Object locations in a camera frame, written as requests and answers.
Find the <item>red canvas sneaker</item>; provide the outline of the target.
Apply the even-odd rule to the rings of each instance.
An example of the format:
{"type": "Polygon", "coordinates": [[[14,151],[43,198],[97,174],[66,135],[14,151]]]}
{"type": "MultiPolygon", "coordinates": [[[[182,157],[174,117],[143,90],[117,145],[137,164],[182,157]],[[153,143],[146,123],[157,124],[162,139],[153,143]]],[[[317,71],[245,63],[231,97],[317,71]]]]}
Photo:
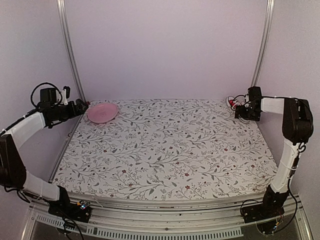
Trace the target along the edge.
{"type": "Polygon", "coordinates": [[[242,123],[249,123],[249,120],[246,120],[240,116],[240,114],[237,112],[237,108],[242,106],[243,104],[238,101],[234,96],[228,96],[226,98],[226,105],[228,108],[230,108],[232,111],[234,111],[234,117],[238,120],[240,120],[242,123]]]}

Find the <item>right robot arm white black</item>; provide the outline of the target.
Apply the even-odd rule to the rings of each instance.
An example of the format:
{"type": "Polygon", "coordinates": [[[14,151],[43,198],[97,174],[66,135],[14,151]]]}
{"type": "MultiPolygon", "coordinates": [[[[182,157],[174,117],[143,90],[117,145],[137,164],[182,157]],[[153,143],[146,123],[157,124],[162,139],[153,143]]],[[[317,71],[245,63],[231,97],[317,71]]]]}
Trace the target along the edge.
{"type": "Polygon", "coordinates": [[[277,173],[271,180],[259,206],[262,218],[269,218],[278,210],[278,203],[290,194],[290,182],[295,174],[300,154],[314,132],[313,114],[306,99],[283,96],[263,96],[261,88],[250,87],[245,102],[235,107],[235,117],[258,122],[261,113],[282,115],[284,145],[277,173]]]}

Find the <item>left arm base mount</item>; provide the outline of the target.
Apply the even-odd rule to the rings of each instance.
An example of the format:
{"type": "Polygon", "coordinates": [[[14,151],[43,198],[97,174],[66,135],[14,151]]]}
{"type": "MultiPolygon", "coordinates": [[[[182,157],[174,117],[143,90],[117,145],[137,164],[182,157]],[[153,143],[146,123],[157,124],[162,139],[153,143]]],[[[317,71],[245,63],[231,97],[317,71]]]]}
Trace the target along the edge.
{"type": "Polygon", "coordinates": [[[63,203],[49,201],[48,213],[61,218],[68,218],[77,222],[88,223],[92,208],[86,203],[63,203]]]}

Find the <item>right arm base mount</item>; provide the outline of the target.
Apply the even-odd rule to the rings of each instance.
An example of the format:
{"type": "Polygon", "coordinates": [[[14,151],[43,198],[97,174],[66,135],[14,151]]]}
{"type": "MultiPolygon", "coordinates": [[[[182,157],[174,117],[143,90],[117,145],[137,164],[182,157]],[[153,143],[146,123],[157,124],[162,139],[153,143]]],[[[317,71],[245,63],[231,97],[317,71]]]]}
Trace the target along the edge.
{"type": "Polygon", "coordinates": [[[263,235],[273,235],[283,222],[284,208],[267,209],[256,200],[245,200],[240,214],[246,224],[256,223],[257,230],[263,235]]]}

